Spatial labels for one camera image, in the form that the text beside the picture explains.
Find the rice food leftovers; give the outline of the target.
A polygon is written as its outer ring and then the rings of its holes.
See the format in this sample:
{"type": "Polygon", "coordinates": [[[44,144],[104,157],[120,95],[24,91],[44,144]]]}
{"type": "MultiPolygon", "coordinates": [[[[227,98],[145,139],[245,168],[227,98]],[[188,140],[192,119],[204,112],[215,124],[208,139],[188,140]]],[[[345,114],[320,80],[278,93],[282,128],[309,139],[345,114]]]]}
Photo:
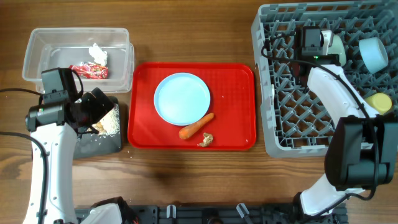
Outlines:
{"type": "Polygon", "coordinates": [[[93,127],[99,132],[99,135],[115,136],[120,134],[119,106],[115,105],[114,108],[100,121],[94,124],[93,127]]]}

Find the green bowl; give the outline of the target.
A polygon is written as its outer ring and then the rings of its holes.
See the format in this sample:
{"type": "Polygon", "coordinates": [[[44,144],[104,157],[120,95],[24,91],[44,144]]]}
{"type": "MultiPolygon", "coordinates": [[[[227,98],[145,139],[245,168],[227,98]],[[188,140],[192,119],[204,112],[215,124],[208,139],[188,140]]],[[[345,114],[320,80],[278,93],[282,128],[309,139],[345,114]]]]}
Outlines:
{"type": "Polygon", "coordinates": [[[328,48],[328,54],[338,55],[339,63],[341,64],[341,66],[344,66],[346,64],[347,59],[346,59],[345,47],[343,45],[340,36],[336,34],[333,35],[333,40],[331,41],[331,45],[328,48]]]}

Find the red candy wrapper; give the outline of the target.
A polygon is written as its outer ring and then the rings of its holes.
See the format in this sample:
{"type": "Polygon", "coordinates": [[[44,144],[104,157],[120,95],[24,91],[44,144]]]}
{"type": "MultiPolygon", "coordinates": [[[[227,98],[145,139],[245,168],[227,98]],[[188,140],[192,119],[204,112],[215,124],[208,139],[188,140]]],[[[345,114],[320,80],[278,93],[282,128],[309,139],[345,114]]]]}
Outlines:
{"type": "Polygon", "coordinates": [[[108,78],[108,67],[91,62],[82,62],[79,65],[70,65],[70,69],[77,72],[81,77],[93,80],[104,80],[108,78]]]}

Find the white tissue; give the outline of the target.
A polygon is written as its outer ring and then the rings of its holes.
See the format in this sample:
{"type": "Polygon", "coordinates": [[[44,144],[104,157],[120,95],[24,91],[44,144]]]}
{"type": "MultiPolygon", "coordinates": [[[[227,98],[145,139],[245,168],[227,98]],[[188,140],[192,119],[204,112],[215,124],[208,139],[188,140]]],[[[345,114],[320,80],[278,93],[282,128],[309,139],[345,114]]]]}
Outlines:
{"type": "Polygon", "coordinates": [[[102,50],[97,43],[94,43],[91,47],[89,47],[88,51],[93,57],[94,63],[97,63],[101,66],[106,66],[108,61],[107,51],[102,50]]]}

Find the light blue bowl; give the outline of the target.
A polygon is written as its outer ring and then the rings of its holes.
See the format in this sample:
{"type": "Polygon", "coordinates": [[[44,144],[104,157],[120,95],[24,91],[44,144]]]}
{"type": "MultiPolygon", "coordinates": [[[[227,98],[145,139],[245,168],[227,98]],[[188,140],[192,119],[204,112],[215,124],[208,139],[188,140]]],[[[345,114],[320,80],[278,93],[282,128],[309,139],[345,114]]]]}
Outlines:
{"type": "Polygon", "coordinates": [[[377,37],[359,41],[361,58],[370,73],[376,73],[386,68],[389,62],[382,41],[377,37]]]}

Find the yellow plastic cup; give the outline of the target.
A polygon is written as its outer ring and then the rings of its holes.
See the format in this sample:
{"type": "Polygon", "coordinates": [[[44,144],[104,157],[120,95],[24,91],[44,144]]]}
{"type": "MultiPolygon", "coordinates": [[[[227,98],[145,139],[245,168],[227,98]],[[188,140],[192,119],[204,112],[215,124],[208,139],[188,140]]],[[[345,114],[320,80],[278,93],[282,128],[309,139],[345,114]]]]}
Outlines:
{"type": "Polygon", "coordinates": [[[385,93],[375,93],[364,100],[369,106],[378,111],[380,115],[386,114],[392,108],[392,100],[385,93]]]}

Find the light blue plate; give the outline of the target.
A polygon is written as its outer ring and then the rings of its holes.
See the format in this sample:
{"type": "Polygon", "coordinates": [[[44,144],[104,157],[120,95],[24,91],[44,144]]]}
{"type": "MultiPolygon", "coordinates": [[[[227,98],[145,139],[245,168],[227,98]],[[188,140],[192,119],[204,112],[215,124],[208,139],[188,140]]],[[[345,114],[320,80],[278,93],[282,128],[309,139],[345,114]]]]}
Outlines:
{"type": "Polygon", "coordinates": [[[207,84],[191,73],[174,73],[155,89],[154,107],[167,123],[176,126],[193,124],[206,115],[211,103],[207,84]]]}

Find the orange carrot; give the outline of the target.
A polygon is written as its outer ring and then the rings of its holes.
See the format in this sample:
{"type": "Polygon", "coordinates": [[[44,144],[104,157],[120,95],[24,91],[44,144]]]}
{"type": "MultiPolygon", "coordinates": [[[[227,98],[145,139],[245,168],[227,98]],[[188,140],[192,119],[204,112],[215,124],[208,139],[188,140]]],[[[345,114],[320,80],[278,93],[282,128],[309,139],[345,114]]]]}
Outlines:
{"type": "Polygon", "coordinates": [[[213,113],[209,113],[197,122],[182,128],[178,133],[180,139],[186,140],[191,138],[199,129],[201,129],[205,124],[209,123],[214,117],[215,115],[213,113]]]}

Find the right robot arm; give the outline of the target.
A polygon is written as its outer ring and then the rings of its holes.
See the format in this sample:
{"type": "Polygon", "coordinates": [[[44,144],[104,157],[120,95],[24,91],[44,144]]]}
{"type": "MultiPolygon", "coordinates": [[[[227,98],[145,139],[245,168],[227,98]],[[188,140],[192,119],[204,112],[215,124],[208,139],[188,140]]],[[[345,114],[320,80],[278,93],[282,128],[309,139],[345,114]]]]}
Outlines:
{"type": "Polygon", "coordinates": [[[291,218],[319,220],[348,200],[371,200],[394,176],[397,117],[381,115],[352,87],[341,67],[297,61],[294,77],[321,100],[335,130],[325,155],[325,173],[294,197],[291,218]]]}

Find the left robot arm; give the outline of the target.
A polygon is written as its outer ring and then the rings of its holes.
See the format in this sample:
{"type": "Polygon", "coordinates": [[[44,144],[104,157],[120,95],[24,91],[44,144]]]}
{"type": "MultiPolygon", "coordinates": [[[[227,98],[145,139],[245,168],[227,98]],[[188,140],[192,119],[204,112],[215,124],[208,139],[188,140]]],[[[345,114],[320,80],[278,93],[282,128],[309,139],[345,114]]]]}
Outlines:
{"type": "Polygon", "coordinates": [[[32,180],[24,223],[78,223],[73,203],[73,155],[80,128],[90,128],[114,108],[99,88],[57,88],[40,97],[25,118],[32,142],[32,180]]]}

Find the black waste tray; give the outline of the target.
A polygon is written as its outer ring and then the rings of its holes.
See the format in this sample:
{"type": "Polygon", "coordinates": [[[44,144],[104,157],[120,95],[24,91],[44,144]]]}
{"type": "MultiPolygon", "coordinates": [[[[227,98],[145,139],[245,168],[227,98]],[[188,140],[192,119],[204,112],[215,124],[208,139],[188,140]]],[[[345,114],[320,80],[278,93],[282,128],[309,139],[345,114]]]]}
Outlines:
{"type": "MultiPolygon", "coordinates": [[[[114,105],[119,106],[119,101],[114,96],[109,96],[114,105]]],[[[121,128],[121,118],[119,113],[119,121],[121,128]]],[[[93,156],[103,156],[119,152],[122,146],[121,130],[120,134],[115,136],[104,136],[93,133],[82,134],[78,136],[75,146],[74,159],[82,159],[93,156]]]]}

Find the clear plastic waste bin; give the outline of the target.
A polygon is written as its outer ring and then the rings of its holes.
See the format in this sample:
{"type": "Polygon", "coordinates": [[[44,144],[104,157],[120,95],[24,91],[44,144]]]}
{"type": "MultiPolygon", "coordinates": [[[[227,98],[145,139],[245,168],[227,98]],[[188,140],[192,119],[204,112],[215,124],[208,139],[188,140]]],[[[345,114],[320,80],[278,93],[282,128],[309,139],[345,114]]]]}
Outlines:
{"type": "Polygon", "coordinates": [[[82,78],[85,91],[98,87],[105,93],[131,90],[135,66],[134,46],[125,28],[65,27],[37,28],[30,35],[25,52],[22,77],[43,92],[41,73],[52,68],[94,63],[89,48],[97,45],[107,53],[108,77],[102,80],[82,78]]]}

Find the grey dishwasher rack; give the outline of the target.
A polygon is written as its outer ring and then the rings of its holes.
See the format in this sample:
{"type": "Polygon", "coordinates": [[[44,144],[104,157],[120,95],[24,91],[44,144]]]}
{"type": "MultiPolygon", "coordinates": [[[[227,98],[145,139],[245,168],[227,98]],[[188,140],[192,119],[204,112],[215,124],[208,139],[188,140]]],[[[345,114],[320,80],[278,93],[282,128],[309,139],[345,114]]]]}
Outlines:
{"type": "Polygon", "coordinates": [[[264,4],[251,27],[254,59],[261,81],[264,141],[272,157],[322,156],[333,135],[333,122],[321,101],[298,85],[281,57],[294,54],[291,33],[317,26],[339,36],[345,48],[345,75],[367,98],[387,94],[397,102],[397,2],[343,1],[264,4]],[[359,41],[377,37],[388,64],[370,74],[361,60],[359,41]]]}

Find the ginger root piece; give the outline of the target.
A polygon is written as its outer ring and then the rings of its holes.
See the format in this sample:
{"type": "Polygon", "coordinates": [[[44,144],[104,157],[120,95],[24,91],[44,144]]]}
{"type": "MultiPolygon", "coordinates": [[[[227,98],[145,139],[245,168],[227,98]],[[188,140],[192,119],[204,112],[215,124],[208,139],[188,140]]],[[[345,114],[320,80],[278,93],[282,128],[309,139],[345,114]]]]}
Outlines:
{"type": "Polygon", "coordinates": [[[203,133],[203,140],[198,145],[200,147],[207,147],[213,142],[213,135],[210,133],[203,133]]]}

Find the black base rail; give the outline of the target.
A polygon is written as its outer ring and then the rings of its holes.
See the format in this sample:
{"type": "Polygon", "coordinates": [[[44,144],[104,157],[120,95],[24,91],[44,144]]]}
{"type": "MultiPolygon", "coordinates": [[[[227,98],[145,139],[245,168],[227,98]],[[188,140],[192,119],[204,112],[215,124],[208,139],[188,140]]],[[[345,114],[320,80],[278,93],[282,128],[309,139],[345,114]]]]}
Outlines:
{"type": "MultiPolygon", "coordinates": [[[[217,207],[177,207],[176,217],[171,218],[165,207],[155,205],[135,205],[131,207],[139,217],[140,223],[179,223],[206,224],[208,219],[218,216],[223,223],[246,223],[235,206],[217,207]]],[[[249,218],[255,224],[288,223],[289,203],[248,206],[249,218]]],[[[344,204],[332,211],[332,214],[316,221],[324,224],[348,224],[347,209],[344,204]]]]}

